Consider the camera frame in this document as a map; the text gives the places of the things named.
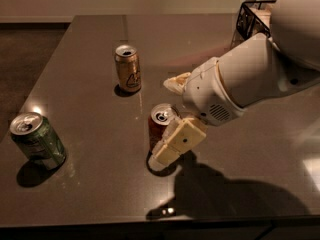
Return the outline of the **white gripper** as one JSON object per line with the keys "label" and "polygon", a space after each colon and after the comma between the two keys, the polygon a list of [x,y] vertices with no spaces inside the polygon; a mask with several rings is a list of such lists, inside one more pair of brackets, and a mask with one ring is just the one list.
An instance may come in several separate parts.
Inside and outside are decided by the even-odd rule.
{"label": "white gripper", "polygon": [[[220,126],[241,117],[245,110],[227,94],[213,57],[196,69],[166,79],[169,91],[182,95],[184,106],[208,125]],[[164,170],[180,156],[206,138],[207,125],[196,117],[175,117],[164,130],[151,151],[148,165],[152,170]]]}

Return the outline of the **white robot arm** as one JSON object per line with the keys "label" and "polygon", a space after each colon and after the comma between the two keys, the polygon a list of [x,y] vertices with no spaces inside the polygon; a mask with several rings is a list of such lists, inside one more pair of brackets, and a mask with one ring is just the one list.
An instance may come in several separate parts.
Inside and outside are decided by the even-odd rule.
{"label": "white robot arm", "polygon": [[206,137],[207,127],[241,117],[269,98],[292,95],[319,83],[320,0],[276,0],[270,33],[257,33],[223,56],[164,81],[190,111],[173,116],[147,160],[160,172]]}

